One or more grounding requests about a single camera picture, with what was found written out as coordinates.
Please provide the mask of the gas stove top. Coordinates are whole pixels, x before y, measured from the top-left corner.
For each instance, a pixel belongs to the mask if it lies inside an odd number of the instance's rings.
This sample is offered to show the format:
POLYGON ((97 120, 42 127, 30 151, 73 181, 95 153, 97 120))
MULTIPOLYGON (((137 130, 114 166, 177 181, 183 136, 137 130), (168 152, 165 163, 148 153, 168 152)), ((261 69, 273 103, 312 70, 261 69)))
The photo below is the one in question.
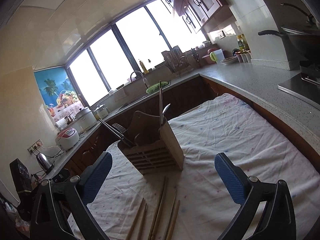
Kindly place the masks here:
POLYGON ((300 61, 300 73, 280 83, 278 89, 319 109, 319 64, 300 61))

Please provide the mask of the metal fork in holder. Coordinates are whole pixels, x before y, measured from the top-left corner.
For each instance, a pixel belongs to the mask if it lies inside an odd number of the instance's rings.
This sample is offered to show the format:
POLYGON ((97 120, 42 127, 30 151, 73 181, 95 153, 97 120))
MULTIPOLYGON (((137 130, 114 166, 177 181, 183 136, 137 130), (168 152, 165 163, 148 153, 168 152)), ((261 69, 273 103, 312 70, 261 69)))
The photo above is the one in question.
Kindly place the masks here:
POLYGON ((118 132, 120 132, 122 134, 124 134, 126 132, 126 130, 127 130, 125 127, 121 126, 118 123, 112 124, 112 127, 115 128, 118 132))

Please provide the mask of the metal spoon in holder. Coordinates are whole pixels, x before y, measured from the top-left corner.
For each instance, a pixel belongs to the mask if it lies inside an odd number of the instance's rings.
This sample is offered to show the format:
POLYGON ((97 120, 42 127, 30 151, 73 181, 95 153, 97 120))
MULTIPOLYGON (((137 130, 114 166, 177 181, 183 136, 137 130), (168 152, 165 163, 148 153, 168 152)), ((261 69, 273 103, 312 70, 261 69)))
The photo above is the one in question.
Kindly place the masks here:
POLYGON ((162 113, 161 113, 161 126, 162 126, 163 123, 164 123, 164 114, 165 114, 166 111, 169 109, 169 107, 170 107, 170 103, 167 104, 167 105, 163 108, 163 110, 162 110, 162 113))

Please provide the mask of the green white pitcher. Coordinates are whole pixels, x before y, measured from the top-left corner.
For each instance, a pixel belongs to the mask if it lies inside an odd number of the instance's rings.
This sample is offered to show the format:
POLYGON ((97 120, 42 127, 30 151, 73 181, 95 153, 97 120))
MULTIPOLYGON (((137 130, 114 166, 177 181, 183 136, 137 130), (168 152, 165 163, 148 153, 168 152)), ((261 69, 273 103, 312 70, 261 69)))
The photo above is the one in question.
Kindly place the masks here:
POLYGON ((210 59, 216 63, 219 63, 225 59, 225 56, 224 56, 222 49, 218 49, 218 50, 210 52, 209 56, 210 56, 210 59))

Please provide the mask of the dish drying rack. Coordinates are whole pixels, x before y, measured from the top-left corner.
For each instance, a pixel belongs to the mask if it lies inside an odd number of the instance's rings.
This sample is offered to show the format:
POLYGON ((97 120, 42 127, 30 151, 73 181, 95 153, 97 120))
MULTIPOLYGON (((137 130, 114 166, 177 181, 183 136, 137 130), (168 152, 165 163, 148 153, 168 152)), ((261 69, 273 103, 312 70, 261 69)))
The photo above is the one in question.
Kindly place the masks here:
POLYGON ((167 68, 176 76, 181 76, 194 70, 187 59, 186 53, 182 53, 179 46, 174 46, 170 51, 163 51, 162 56, 167 68))

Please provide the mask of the wooden utensil holder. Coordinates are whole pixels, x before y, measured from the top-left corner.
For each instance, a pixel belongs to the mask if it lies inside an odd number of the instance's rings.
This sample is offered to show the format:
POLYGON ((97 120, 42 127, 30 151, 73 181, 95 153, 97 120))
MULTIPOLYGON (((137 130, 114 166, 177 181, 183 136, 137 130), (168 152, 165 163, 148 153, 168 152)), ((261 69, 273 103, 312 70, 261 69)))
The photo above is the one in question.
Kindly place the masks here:
POLYGON ((166 119, 135 111, 126 136, 134 145, 118 142, 118 149, 142 174, 182 171, 184 154, 166 119))

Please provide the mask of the wooden chopstick pair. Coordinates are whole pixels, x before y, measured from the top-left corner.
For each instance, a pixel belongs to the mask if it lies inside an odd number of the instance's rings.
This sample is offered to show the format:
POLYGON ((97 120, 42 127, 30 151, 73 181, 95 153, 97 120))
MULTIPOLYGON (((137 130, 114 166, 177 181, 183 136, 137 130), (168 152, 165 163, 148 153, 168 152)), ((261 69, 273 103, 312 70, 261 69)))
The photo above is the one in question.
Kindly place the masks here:
POLYGON ((150 226, 148 240, 152 239, 153 230, 155 228, 157 216, 158 216, 158 213, 159 213, 159 210, 160 210, 160 206, 161 206, 161 202, 162 202, 162 199, 163 199, 163 196, 164 196, 166 185, 167 185, 167 177, 165 176, 164 177, 164 181, 163 181, 163 185, 162 185, 162 189, 161 189, 161 194, 159 195, 158 202, 157 202, 155 210, 153 212, 153 218, 152 218, 152 223, 151 223, 151 226, 150 226))
POLYGON ((160 210, 159 210, 159 213, 158 213, 158 216, 157 216, 155 228, 154 228, 154 230, 153 230, 152 239, 155 239, 155 237, 156 237, 157 230, 158 230, 158 226, 159 226, 159 223, 160 223, 160 220, 161 220, 163 205, 164 205, 165 196, 166 196, 166 193, 167 193, 168 180, 169 180, 169 178, 167 177, 167 185, 166 185, 165 192, 164 192, 164 196, 163 196, 163 199, 162 199, 162 202, 161 202, 160 210))

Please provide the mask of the wooden chopstick middle pair left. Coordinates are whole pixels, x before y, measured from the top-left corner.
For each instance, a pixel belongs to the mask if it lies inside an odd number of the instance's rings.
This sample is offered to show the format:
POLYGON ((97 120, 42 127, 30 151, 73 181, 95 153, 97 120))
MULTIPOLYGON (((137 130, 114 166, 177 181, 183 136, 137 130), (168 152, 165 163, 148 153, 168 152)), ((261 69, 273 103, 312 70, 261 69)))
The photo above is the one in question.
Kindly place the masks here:
POLYGON ((159 210, 160 210, 160 206, 161 206, 161 202, 162 202, 162 199, 163 199, 163 196, 164 196, 166 185, 167 185, 167 177, 165 176, 164 177, 164 181, 163 181, 163 185, 162 185, 162 189, 161 189, 161 194, 159 195, 158 202, 157 202, 155 210, 153 212, 153 218, 152 218, 152 223, 151 223, 151 226, 150 226, 148 240, 152 239, 153 230, 155 228, 157 216, 158 216, 158 213, 159 213, 159 210))

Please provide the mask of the dark chopsticks in holder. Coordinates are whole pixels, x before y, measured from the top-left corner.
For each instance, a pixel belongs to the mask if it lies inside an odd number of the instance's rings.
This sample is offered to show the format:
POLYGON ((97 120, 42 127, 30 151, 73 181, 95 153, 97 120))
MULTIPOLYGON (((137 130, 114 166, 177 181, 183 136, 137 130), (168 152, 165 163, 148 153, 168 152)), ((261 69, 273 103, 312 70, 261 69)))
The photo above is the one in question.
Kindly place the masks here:
POLYGON ((118 130, 104 122, 104 120, 99 119, 99 121, 102 125, 109 129, 118 139, 120 139, 126 146, 128 146, 129 148, 133 147, 133 142, 127 139, 127 137, 125 137, 123 133, 120 133, 118 130))

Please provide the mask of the metal chopstick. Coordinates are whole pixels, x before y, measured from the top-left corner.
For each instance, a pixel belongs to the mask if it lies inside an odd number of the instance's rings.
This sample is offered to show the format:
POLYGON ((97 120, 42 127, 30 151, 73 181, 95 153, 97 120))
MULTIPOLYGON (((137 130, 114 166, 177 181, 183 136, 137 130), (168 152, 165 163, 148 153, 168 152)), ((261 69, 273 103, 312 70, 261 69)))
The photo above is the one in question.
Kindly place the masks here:
POLYGON ((162 126, 163 123, 163 103, 162 103, 162 82, 159 81, 159 122, 160 122, 160 127, 162 126))

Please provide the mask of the chrome sink faucet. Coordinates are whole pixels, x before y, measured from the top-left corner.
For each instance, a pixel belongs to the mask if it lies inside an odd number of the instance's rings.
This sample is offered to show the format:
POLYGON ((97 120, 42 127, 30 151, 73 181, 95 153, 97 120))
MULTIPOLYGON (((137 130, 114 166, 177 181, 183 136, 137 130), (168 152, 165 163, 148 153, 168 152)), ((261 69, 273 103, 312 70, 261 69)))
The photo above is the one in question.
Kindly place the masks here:
POLYGON ((130 74, 130 82, 132 83, 133 80, 139 80, 141 79, 145 85, 146 88, 149 88, 150 87, 150 84, 147 80, 147 78, 144 76, 144 74, 139 71, 139 70, 134 70, 131 74, 130 74))

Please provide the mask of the small white slow cooker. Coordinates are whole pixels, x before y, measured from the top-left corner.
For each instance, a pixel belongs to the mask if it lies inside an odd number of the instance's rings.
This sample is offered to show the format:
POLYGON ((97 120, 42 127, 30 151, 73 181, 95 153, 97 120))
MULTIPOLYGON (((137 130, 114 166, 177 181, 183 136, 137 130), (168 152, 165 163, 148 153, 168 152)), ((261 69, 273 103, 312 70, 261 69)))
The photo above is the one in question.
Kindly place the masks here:
POLYGON ((108 107, 105 106, 105 104, 103 104, 103 105, 99 105, 94 110, 94 113, 99 119, 103 119, 109 115, 110 110, 108 109, 108 107))

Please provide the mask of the wall power outlet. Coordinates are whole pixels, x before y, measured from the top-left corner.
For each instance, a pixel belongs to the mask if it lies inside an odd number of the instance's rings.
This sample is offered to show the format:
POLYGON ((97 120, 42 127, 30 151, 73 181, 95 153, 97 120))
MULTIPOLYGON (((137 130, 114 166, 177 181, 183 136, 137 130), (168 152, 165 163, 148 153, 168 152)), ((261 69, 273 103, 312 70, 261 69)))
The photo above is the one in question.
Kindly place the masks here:
POLYGON ((41 147, 43 145, 41 139, 38 139, 35 143, 33 143, 29 148, 28 148, 28 152, 30 154, 33 154, 39 147, 41 147))

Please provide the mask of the yellow bottle on sill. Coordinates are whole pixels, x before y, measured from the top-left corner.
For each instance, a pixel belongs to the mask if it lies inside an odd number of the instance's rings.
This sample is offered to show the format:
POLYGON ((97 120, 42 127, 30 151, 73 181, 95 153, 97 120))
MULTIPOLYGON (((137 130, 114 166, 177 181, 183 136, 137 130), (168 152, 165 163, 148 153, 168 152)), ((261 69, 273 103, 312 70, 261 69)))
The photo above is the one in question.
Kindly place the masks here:
POLYGON ((144 66, 144 63, 143 63, 141 60, 139 60, 139 64, 140 64, 140 66, 141 66, 141 68, 142 68, 142 70, 143 70, 143 73, 144 73, 144 74, 147 74, 148 71, 147 71, 146 67, 144 66))

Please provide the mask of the white seasoning jars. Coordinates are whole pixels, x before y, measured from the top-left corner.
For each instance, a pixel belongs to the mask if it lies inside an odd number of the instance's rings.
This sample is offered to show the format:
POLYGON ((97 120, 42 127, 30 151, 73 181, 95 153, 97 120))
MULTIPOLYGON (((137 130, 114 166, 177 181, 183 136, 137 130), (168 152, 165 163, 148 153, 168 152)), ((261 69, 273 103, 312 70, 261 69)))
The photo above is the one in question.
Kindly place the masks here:
POLYGON ((240 63, 251 63, 251 54, 248 52, 237 51, 235 53, 240 63))

